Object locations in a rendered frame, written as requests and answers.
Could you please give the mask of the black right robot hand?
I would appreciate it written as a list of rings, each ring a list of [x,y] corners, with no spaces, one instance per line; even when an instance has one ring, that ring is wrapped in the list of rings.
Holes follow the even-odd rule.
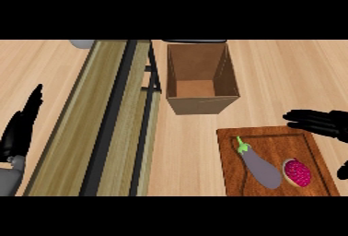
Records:
[[[348,112],[291,110],[283,118],[288,120],[288,127],[336,138],[348,144]]]

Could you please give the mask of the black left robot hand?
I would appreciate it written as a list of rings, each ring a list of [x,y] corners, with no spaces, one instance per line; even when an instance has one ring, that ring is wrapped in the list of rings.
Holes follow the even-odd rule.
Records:
[[[25,108],[12,115],[9,120],[0,138],[0,162],[9,162],[10,157],[27,155],[33,125],[43,102],[43,85],[38,85],[28,96]]]

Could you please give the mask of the brown wooden cutting board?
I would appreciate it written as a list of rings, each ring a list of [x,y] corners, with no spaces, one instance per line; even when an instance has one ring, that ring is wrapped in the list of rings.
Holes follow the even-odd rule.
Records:
[[[279,171],[286,159],[296,159],[307,166],[311,173],[307,187],[295,187],[286,178],[276,189],[261,185],[237,153],[237,137]],[[307,131],[286,126],[226,128],[217,130],[217,141],[227,196],[339,196],[322,152]]]

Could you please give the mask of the open cardboard box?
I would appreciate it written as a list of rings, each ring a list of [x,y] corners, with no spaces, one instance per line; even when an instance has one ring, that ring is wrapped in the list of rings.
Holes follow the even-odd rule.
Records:
[[[239,97],[229,44],[168,44],[165,98],[174,113],[220,114]]]

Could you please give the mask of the purple eggplant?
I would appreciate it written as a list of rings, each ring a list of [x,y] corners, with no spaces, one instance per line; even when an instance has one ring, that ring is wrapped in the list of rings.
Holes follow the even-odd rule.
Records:
[[[252,146],[245,143],[240,137],[236,138],[237,142],[237,153],[243,159],[246,167],[252,173],[255,180],[260,184],[276,189],[282,183],[282,174],[276,167],[258,156]]]

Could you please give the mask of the grey rounded object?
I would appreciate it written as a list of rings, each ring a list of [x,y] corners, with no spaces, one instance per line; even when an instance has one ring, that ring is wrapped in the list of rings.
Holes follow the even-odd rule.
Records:
[[[71,40],[69,42],[78,49],[90,49],[94,40]]]

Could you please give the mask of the wooden shelf with black frame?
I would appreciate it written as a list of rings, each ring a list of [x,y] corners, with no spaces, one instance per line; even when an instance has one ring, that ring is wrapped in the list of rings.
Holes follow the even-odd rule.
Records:
[[[143,196],[161,83],[152,41],[96,41],[25,196]]]

